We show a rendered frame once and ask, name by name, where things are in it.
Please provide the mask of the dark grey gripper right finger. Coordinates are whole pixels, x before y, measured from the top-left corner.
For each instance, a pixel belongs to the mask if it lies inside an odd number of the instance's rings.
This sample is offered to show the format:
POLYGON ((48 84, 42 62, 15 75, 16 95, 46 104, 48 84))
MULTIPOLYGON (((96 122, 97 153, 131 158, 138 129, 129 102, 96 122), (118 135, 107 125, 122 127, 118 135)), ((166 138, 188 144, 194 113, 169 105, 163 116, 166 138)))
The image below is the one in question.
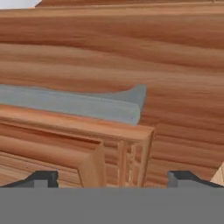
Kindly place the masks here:
POLYGON ((168 171, 168 187, 213 187, 222 188, 222 185, 198 178, 191 171, 168 171))

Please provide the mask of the grey countertop slab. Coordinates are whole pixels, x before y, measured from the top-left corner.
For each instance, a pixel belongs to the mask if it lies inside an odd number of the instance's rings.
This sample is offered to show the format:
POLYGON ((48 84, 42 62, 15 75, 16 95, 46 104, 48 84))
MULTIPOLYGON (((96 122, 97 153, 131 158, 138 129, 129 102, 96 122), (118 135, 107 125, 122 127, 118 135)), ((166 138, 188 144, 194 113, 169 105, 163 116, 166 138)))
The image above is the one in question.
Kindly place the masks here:
POLYGON ((145 85, 114 93, 77 93, 0 84, 0 104, 137 125, 146 93, 145 85))

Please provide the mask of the wooden cabinet door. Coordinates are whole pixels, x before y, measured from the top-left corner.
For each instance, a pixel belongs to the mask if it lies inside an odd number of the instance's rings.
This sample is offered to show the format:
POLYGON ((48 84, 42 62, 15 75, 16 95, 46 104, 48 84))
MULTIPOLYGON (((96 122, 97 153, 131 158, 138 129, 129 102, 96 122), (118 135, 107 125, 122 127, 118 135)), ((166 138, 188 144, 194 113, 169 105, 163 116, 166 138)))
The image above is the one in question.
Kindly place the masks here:
POLYGON ((56 171, 60 187, 142 187, 155 129, 0 105, 0 186, 56 171))

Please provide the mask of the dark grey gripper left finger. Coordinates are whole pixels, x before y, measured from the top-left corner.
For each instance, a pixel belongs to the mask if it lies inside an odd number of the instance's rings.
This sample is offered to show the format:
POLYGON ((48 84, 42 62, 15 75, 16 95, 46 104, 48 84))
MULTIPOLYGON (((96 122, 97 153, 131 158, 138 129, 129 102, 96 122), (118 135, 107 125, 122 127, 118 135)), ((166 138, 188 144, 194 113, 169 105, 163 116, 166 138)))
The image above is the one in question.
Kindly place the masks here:
POLYGON ((21 179, 16 182, 9 183, 4 186, 6 187, 23 187, 23 188, 58 188, 58 177, 57 171, 35 171, 25 179, 21 179))

